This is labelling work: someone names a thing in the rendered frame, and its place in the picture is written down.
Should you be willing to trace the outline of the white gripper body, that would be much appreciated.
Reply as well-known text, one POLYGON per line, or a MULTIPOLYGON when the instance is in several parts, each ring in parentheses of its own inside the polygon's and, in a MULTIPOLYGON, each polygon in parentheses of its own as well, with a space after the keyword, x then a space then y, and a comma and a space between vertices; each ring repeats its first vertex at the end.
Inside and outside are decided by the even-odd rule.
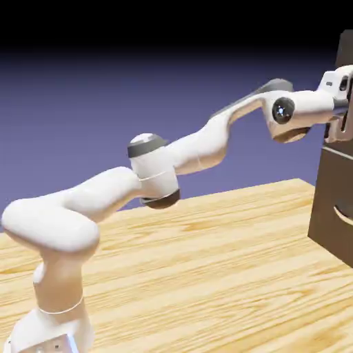
POLYGON ((335 143, 353 139, 353 111, 334 115, 326 124, 324 141, 335 143))

